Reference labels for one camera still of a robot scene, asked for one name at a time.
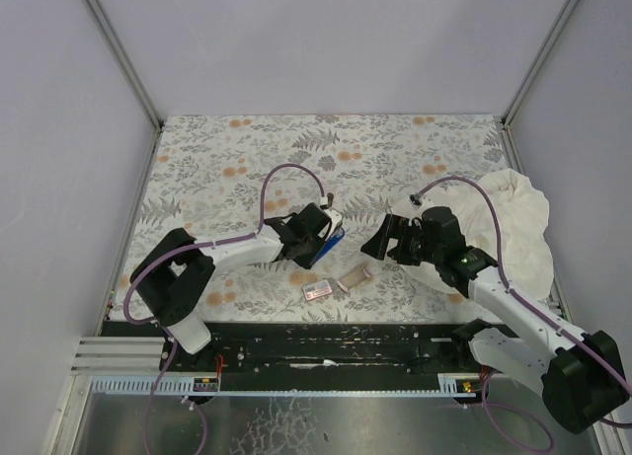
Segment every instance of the gray wall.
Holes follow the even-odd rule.
[[[565,0],[102,0],[162,115],[501,114]]]
[[[632,0],[585,0],[517,118],[527,173],[574,318],[632,375]],[[632,421],[632,404],[622,416]]]
[[[0,451],[43,443],[152,129],[81,0],[0,0]]]

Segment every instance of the wire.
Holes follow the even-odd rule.
[[[151,455],[151,450],[149,449],[149,437],[147,436],[147,422],[149,421],[149,410],[151,409],[151,402],[154,398],[156,389],[158,389],[158,384],[160,384],[160,380],[163,378],[163,376],[167,372],[167,369],[169,369],[169,366],[171,365],[172,361],[176,357],[177,350],[178,350],[178,342],[174,339],[174,344],[171,347],[169,357],[167,358],[167,361],[165,361],[165,364],[163,365],[162,370],[160,371],[160,374],[158,374],[156,381],[154,381],[154,383],[151,385],[151,391],[149,391],[149,399],[147,400],[147,408],[145,409],[145,418],[142,422],[142,439],[145,445],[145,452],[147,453],[147,455]],[[201,453],[201,450],[204,448],[204,445],[206,444],[206,438],[208,437],[208,426],[206,424],[206,417],[204,417],[204,413],[201,411],[199,406],[197,404],[194,404],[191,401],[189,401],[189,403],[190,403],[190,407],[194,408],[199,414],[199,417],[201,418],[201,428],[202,428],[201,441],[199,443],[199,447],[196,450],[196,453],[194,454],[194,455],[199,455]]]
[[[468,184],[468,185],[472,186],[479,193],[481,193],[481,195],[483,195],[483,198],[485,199],[485,202],[487,203],[487,206],[488,206],[488,208],[490,210],[490,213],[492,214],[492,220],[494,221],[494,229],[496,231],[496,253],[498,255],[498,272],[499,272],[499,275],[501,277],[501,281],[503,282],[503,286],[509,292],[509,294],[515,300],[517,300],[523,307],[525,307],[531,313],[535,314],[546,325],[548,325],[553,330],[555,330],[559,335],[562,335],[562,336],[566,337],[568,340],[570,340],[576,346],[581,348],[583,352],[585,352],[588,356],[590,356],[592,359],[594,359],[603,369],[605,369],[610,374],[610,376],[612,376],[616,380],[617,383],[619,383],[621,385],[621,387],[629,395],[632,396],[632,386],[630,386],[630,384],[625,380],[625,378],[623,378],[623,376],[621,376],[618,373],[618,371],[616,369],[614,369],[610,364],[608,364],[608,362],[605,361],[596,352],[594,352],[592,349],[590,349],[583,341],[580,341],[575,336],[573,336],[570,332],[565,330],[557,322],[555,322],[554,320],[550,319],[544,312],[542,312],[540,309],[538,309],[535,305],[531,304],[528,300],[526,300],[524,297],[522,297],[515,289],[512,288],[512,285],[509,282],[509,279],[507,278],[507,275],[506,275],[505,269],[504,269],[504,265],[503,265],[503,247],[502,247],[502,243],[501,243],[501,225],[499,223],[498,214],[496,213],[496,209],[494,208],[494,204],[492,203],[492,201],[490,200],[489,196],[487,195],[487,193],[483,190],[483,188],[481,186],[479,186],[478,184],[476,184],[474,181],[472,181],[470,179],[465,179],[464,177],[448,176],[448,177],[443,177],[441,179],[438,179],[436,181],[431,182],[430,184],[428,184],[427,186],[425,186],[423,189],[421,189],[419,191],[418,196],[424,195],[425,193],[428,192],[428,190],[438,186],[439,184],[441,184],[443,182],[448,182],[448,181],[463,182],[465,184]],[[601,422],[603,422],[603,423],[605,423],[607,425],[613,426],[613,427],[618,427],[618,428],[626,428],[626,429],[627,428],[632,428],[632,422],[615,422],[613,420],[608,420],[606,418],[603,418],[601,420]]]
[[[227,238],[227,239],[218,240],[218,241],[215,241],[215,242],[206,241],[206,242],[202,242],[202,243],[193,243],[192,245],[185,245],[185,246],[182,246],[182,247],[177,248],[175,250],[172,250],[169,253],[165,253],[163,256],[158,258],[156,261],[154,261],[153,263],[148,265],[138,275],[138,277],[134,280],[134,282],[132,282],[129,285],[129,288],[128,288],[127,292],[125,293],[125,298],[122,301],[122,312],[123,312],[123,314],[125,316],[125,319],[129,323],[131,323],[133,325],[147,324],[147,323],[149,323],[149,322],[151,322],[152,320],[155,319],[154,317],[147,317],[145,319],[134,319],[131,316],[131,314],[129,313],[129,302],[131,302],[131,296],[133,295],[134,291],[136,290],[136,288],[138,287],[138,284],[142,281],[142,279],[144,279],[152,270],[154,270],[156,267],[161,265],[163,262],[168,261],[172,257],[177,256],[180,253],[185,253],[187,251],[199,250],[201,248],[208,248],[208,247],[213,247],[213,246],[228,245],[228,244],[231,244],[231,243],[239,243],[241,241],[246,241],[246,240],[250,240],[252,238],[255,238],[261,232],[261,230],[264,228],[265,204],[266,204],[266,188],[268,187],[268,182],[270,181],[270,179],[272,178],[272,176],[276,172],[278,172],[281,169],[285,169],[285,168],[296,168],[296,169],[300,169],[301,171],[306,172],[307,174],[309,174],[314,179],[314,181],[316,181],[316,184],[318,185],[318,189],[320,190],[321,197],[325,196],[325,188],[323,187],[323,183],[320,181],[320,179],[318,179],[316,174],[314,174],[312,171],[310,171],[306,167],[301,166],[299,164],[291,164],[291,163],[280,164],[280,165],[274,167],[266,175],[266,178],[264,179],[264,183],[262,184],[262,187],[261,187],[261,198],[260,198],[260,204],[259,204],[259,224],[257,225],[257,231],[254,231],[252,233],[248,233],[246,235],[238,236],[236,238]],[[169,332],[168,329],[163,329],[163,330],[167,333],[167,335],[169,337],[172,337],[171,332]],[[174,339],[174,344],[173,344],[173,346],[171,348],[171,353],[169,354],[169,357],[167,358],[167,361],[165,361],[165,364],[164,364],[164,366],[162,368],[162,371],[160,371],[160,374],[158,374],[158,377],[156,378],[156,381],[152,385],[151,391],[149,392],[149,400],[147,401],[147,409],[145,410],[145,419],[143,421],[143,426],[142,426],[142,436],[143,436],[143,441],[144,441],[144,444],[145,444],[145,451],[147,452],[147,455],[151,455],[151,451],[149,450],[149,441],[148,441],[148,437],[147,437],[147,420],[149,419],[149,408],[151,407],[151,401],[152,401],[152,399],[154,397],[154,393],[156,391],[156,388],[158,387],[158,383],[160,383],[160,380],[165,375],[165,372],[167,371],[167,368],[169,368],[169,365],[171,364],[171,362],[173,361],[174,357],[176,356],[176,349],[177,348],[178,348],[178,342],[176,341],[176,339]],[[218,383],[219,383],[219,377],[221,375],[222,366],[224,364],[224,357],[221,354],[219,355],[219,357],[221,358],[221,364],[219,364],[218,371],[217,371],[217,382]],[[206,443],[206,437],[207,437],[206,417],[204,417],[204,413],[201,411],[201,409],[198,407],[198,405],[196,405],[194,403],[191,403],[190,407],[194,408],[197,411],[197,413],[199,414],[199,416],[201,417],[201,423],[202,423],[202,428],[203,428],[203,434],[202,434],[201,443],[200,443],[199,447],[197,448],[196,453],[194,454],[194,455],[198,455],[199,453],[201,453],[201,450],[202,450],[204,444]]]
[[[534,416],[532,413],[530,413],[529,411],[525,411],[524,409],[521,408],[517,408],[516,406],[511,406],[509,404],[500,404],[500,403],[488,403],[487,402],[487,396],[488,396],[488,388],[489,388],[489,384],[490,381],[492,379],[492,376],[494,376],[495,374],[498,374],[498,371],[492,371],[490,372],[485,379],[483,380],[483,389],[481,391],[481,405],[483,406],[483,409],[485,410],[485,414],[487,414],[487,417],[489,418],[490,422],[492,423],[492,425],[494,426],[494,428],[496,429],[496,431],[502,435],[509,443],[515,445],[516,447],[519,447],[523,450],[527,450],[529,452],[532,453],[551,453],[553,450],[555,450],[555,439],[553,438],[553,434],[551,433],[551,431],[546,427],[546,425],[544,425],[544,422],[542,422],[540,419],[538,419],[536,416]],[[530,418],[531,420],[533,420],[535,423],[537,423],[540,428],[542,430],[544,430],[544,433],[546,433],[546,436],[549,437],[549,446],[547,448],[531,448],[527,445],[524,445],[523,443],[518,442],[517,440],[514,440],[513,438],[511,438],[504,430],[501,429],[501,427],[498,425],[498,423],[496,422],[496,420],[492,417],[492,413],[490,411],[490,408],[497,408],[497,409],[504,409],[505,411],[511,411],[513,413],[517,413],[520,414],[522,416],[525,416],[527,418]]]

